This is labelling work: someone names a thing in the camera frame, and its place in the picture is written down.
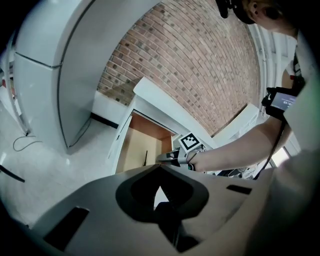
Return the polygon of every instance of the black cap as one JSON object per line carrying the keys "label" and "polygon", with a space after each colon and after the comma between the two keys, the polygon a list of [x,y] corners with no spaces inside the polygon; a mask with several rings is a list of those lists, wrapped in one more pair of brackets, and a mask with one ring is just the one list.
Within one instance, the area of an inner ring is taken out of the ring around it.
{"label": "black cap", "polygon": [[231,5],[234,14],[238,17],[240,21],[246,24],[254,24],[255,22],[248,17],[248,14],[244,10],[242,0],[231,0]]}

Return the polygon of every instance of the black slot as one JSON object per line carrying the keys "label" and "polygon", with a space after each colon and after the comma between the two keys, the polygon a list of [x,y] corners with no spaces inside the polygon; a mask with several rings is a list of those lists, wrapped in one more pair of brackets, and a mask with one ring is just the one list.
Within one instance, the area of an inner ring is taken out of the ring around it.
{"label": "black slot", "polygon": [[73,208],[45,237],[44,240],[53,247],[64,251],[82,222],[87,217],[87,209]]}
{"label": "black slot", "polygon": [[232,190],[238,193],[249,195],[251,192],[251,188],[243,187],[243,186],[237,186],[237,185],[229,185],[226,187],[228,190]]}

